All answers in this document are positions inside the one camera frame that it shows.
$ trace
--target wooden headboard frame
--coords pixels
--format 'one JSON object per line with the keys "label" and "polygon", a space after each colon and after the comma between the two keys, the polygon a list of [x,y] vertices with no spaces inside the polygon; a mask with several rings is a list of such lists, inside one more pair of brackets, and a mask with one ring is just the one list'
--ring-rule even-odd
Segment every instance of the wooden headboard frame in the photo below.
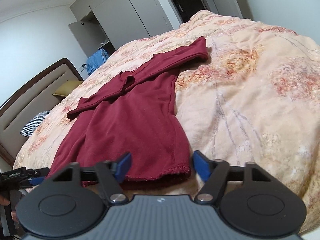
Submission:
{"label": "wooden headboard frame", "polygon": [[[56,63],[52,64],[48,68],[46,68],[44,71],[41,71],[38,75],[36,75],[34,78],[32,78],[30,81],[28,81],[26,84],[24,84],[17,92],[15,92],[3,105],[2,108],[0,108],[0,117],[5,113],[6,110],[14,103],[16,102],[23,94],[28,91],[33,85],[35,85],[37,82],[39,82],[42,78],[44,78],[46,75],[54,71],[56,68],[58,68],[61,65],[67,65],[68,68],[71,70],[71,72],[76,76],[78,80],[83,81],[83,78],[79,74],[79,72],[76,70],[74,65],[68,60],[67,58],[63,58]],[[4,161],[6,161],[11,167],[13,167],[15,159],[5,150],[3,145],[0,143],[0,157],[3,158]]]}

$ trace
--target yellow pillow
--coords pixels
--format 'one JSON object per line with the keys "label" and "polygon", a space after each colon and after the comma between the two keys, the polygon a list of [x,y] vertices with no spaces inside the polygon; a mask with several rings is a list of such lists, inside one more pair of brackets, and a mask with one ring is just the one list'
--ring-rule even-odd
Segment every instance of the yellow pillow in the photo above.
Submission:
{"label": "yellow pillow", "polygon": [[68,80],[63,83],[58,89],[52,94],[54,96],[67,97],[77,86],[82,84],[83,81]]}

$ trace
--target houndstooth pillow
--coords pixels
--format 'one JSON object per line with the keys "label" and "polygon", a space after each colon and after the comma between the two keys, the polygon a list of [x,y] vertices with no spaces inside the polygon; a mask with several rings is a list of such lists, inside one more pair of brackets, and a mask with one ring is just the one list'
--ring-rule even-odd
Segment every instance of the houndstooth pillow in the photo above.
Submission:
{"label": "houndstooth pillow", "polygon": [[49,113],[50,111],[45,111],[37,114],[34,118],[31,119],[30,122],[25,125],[20,134],[29,138]]}

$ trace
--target open cabinet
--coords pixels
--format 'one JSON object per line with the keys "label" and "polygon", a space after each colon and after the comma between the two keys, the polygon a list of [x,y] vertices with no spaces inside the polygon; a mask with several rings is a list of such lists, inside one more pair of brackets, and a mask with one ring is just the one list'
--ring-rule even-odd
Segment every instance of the open cabinet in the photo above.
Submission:
{"label": "open cabinet", "polygon": [[115,52],[93,12],[86,15],[81,21],[71,23],[68,26],[87,57],[101,48],[105,49],[109,55]]}

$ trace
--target headboard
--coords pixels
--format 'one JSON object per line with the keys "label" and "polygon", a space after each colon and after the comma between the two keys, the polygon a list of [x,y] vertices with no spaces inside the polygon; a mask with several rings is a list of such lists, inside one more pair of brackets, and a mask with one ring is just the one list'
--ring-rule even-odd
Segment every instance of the headboard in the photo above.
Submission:
{"label": "headboard", "polygon": [[63,58],[23,85],[0,108],[0,157],[11,167],[27,141],[20,131],[34,116],[60,103],[52,93],[67,80],[83,81],[74,65]]}

